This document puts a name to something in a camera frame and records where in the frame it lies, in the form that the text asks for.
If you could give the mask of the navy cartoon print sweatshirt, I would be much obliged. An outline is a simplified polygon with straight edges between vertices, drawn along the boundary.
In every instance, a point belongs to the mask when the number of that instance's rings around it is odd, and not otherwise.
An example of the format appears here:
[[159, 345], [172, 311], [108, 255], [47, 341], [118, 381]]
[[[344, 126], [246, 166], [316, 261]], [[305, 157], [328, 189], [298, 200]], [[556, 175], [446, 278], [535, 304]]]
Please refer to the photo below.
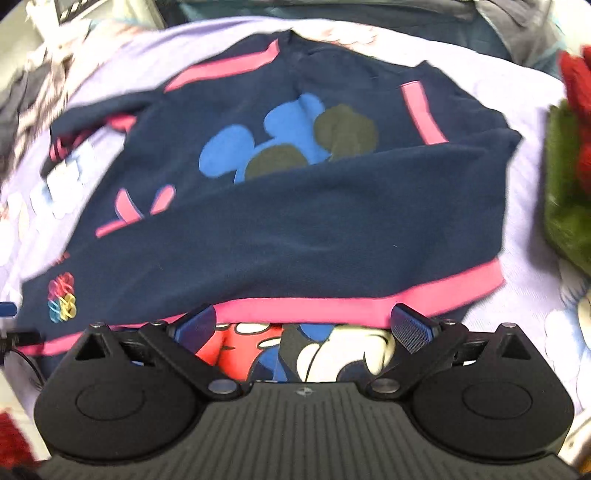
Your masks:
[[291, 31], [249, 36], [155, 88], [62, 114], [42, 172], [124, 136], [19, 323], [51, 372], [89, 324], [387, 326], [503, 284], [504, 116], [429, 63], [392, 65]]

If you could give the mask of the purple floral bed sheet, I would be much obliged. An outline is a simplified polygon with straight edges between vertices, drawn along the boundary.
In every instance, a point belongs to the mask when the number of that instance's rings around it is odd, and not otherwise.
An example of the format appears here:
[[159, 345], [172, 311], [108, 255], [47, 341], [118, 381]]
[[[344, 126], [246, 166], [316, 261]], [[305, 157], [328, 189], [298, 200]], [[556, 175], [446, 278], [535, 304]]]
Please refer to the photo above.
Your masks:
[[293, 30], [393, 64], [427, 61], [522, 135], [510, 164], [501, 265], [504, 285], [473, 306], [470, 327], [516, 322], [558, 374], [575, 405], [561, 458], [578, 464], [590, 452], [589, 281], [545, 239], [542, 153], [547, 113], [564, 97], [560, 80], [468, 48], [353, 22], [229, 17], [137, 35], [77, 90], [78, 106], [155, 86], [167, 75], [214, 56], [253, 33]]

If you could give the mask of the green folded garment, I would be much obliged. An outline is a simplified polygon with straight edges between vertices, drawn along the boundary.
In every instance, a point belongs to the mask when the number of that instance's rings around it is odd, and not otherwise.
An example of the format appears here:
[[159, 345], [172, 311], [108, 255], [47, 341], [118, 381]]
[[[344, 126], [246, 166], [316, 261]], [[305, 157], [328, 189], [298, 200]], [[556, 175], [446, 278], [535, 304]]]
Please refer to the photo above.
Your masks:
[[544, 226], [555, 250], [590, 273], [590, 197], [576, 165], [580, 150], [578, 119], [563, 101], [550, 108], [544, 145]]

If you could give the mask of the red knit sweater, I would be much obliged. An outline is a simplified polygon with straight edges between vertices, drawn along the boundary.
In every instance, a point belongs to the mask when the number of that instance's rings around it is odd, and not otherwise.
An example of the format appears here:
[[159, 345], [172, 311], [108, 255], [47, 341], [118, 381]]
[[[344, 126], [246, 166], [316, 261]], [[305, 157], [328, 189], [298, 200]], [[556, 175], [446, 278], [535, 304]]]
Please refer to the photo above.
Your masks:
[[579, 154], [576, 175], [582, 189], [590, 195], [591, 154], [591, 73], [590, 46], [584, 45], [579, 55], [563, 52], [559, 59], [568, 104], [578, 122]]

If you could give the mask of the grey folded towel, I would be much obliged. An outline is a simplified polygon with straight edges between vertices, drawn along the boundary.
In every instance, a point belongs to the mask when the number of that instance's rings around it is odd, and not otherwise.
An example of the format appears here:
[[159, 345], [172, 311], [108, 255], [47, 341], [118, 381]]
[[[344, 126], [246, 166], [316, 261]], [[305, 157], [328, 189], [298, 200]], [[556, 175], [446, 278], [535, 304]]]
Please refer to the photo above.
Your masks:
[[553, 20], [553, 1], [493, 0], [475, 4], [515, 64], [560, 77], [558, 57], [565, 43]]

